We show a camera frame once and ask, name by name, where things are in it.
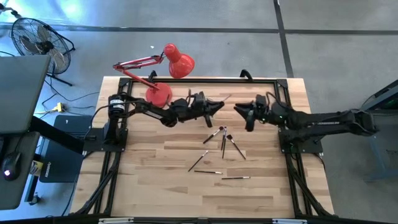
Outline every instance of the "lamp base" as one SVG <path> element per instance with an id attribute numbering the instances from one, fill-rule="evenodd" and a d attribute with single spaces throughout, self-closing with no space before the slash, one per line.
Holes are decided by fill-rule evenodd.
<path id="1" fill-rule="evenodd" d="M 172 90 L 165 83 L 155 83 L 155 86 L 159 88 L 156 90 L 154 88 L 148 88 L 146 92 L 146 98 L 149 103 L 152 103 L 155 106 L 163 108 L 166 103 L 170 103 L 173 95 Z"/>

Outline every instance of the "red lamp shade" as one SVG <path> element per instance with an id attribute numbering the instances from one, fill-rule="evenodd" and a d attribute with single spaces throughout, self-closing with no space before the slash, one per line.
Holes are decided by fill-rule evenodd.
<path id="1" fill-rule="evenodd" d="M 169 72 L 173 78 L 186 77 L 195 67 L 195 61 L 190 56 L 181 54 L 174 44 L 167 44 L 164 54 L 170 61 Z"/>

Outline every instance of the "fan stand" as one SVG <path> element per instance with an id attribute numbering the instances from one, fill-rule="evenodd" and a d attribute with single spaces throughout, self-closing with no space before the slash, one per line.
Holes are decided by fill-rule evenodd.
<path id="1" fill-rule="evenodd" d="M 62 82 L 62 83 L 64 83 L 64 84 L 67 84 L 68 86 L 73 86 L 71 83 L 68 83 L 67 81 L 62 80 L 62 79 L 56 77 L 56 76 L 54 75 L 54 72 L 55 72 L 55 63 L 54 63 L 53 69 L 52 69 L 52 73 L 51 73 L 51 74 L 48 74 L 48 73 L 47 73 L 46 76 L 47 76 L 47 77 L 50 77 L 50 78 L 53 78 L 53 79 L 55 79 L 56 81 Z"/>
<path id="2" fill-rule="evenodd" d="M 67 81 L 62 80 L 62 79 L 56 77 L 53 73 L 52 73 L 52 74 L 46 74 L 46 76 L 47 76 L 47 77 L 51 77 L 51 78 L 55 79 L 56 81 L 62 82 L 62 83 L 64 83 L 64 84 L 67 84 L 68 86 L 73 86 L 71 83 L 68 83 Z"/>
<path id="3" fill-rule="evenodd" d="M 64 37 L 63 35 L 59 34 L 57 31 L 55 31 L 54 29 L 52 29 L 52 28 L 51 28 L 50 26 L 48 26 L 48 25 L 46 25 L 45 28 L 46 28 L 46 29 L 51 29 L 52 32 L 56 33 L 56 34 L 59 35 L 61 38 L 63 38 L 64 40 L 66 40 L 67 42 L 69 42 L 69 43 L 72 44 L 72 48 L 71 48 L 70 50 L 68 50 L 67 52 L 65 52 L 65 53 L 69 53 L 69 52 L 71 52 L 72 50 L 76 50 L 75 44 L 73 44 L 73 42 L 70 41 L 68 38 L 66 38 L 66 37 Z M 71 83 L 68 83 L 67 81 L 62 80 L 62 79 L 56 77 L 56 76 L 54 75 L 54 72 L 55 72 L 55 65 L 54 65 L 54 67 L 53 67 L 52 73 L 51 73 L 51 74 L 46 74 L 46 76 L 48 76 L 48 77 L 50 77 L 50 78 L 53 78 L 53 79 L 55 79 L 56 81 L 62 82 L 62 83 L 64 83 L 64 84 L 68 85 L 68 86 L 73 86 Z"/>

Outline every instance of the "fan grille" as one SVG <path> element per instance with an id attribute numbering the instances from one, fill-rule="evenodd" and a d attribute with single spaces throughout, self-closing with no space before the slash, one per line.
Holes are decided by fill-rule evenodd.
<path id="1" fill-rule="evenodd" d="M 54 58 L 51 57 L 50 66 L 48 73 L 61 74 L 65 72 L 70 65 L 70 52 L 68 45 L 65 43 L 62 37 L 56 34 L 53 29 L 44 22 L 38 21 L 37 19 L 30 18 L 20 18 L 17 19 L 12 25 L 11 29 L 11 39 L 15 45 L 15 48 L 21 55 L 42 55 L 41 52 L 30 52 L 21 43 L 21 38 L 28 38 L 28 40 L 34 44 L 42 43 L 42 39 L 37 34 L 38 26 L 45 27 L 47 40 L 52 43 L 54 49 L 58 50 L 63 54 L 65 59 L 65 64 L 63 66 L 55 66 Z"/>

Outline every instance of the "black mount bracket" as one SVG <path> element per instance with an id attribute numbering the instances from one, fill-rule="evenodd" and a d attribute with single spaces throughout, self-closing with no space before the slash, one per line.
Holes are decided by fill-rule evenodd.
<path id="1" fill-rule="evenodd" d="M 278 133 L 281 153 L 322 153 L 322 143 L 319 137 L 312 137 L 304 142 L 286 142 L 281 133 Z"/>
<path id="2" fill-rule="evenodd" d="M 148 82 L 155 83 L 154 82 L 154 77 L 156 77 L 156 76 L 157 76 L 156 71 L 152 70 L 150 75 L 148 76 Z"/>
<path id="3" fill-rule="evenodd" d="M 239 76 L 240 78 L 248 78 L 248 81 L 253 82 L 253 77 L 250 75 L 250 73 L 246 69 L 242 69 L 241 74 Z"/>
<path id="4" fill-rule="evenodd" d="M 130 80 L 128 78 L 121 78 L 120 81 L 119 81 L 119 88 L 123 88 L 129 82 L 130 82 Z"/>
<path id="5" fill-rule="evenodd" d="M 287 88 L 287 80 L 286 79 L 277 79 L 276 82 L 282 86 L 283 88 Z"/>
<path id="6" fill-rule="evenodd" d="M 128 129 L 120 129 L 120 140 L 117 144 L 106 144 L 106 134 L 104 128 L 93 128 L 87 136 L 96 136 L 95 140 L 86 140 L 83 147 L 84 151 L 88 152 L 123 152 L 127 143 Z"/>

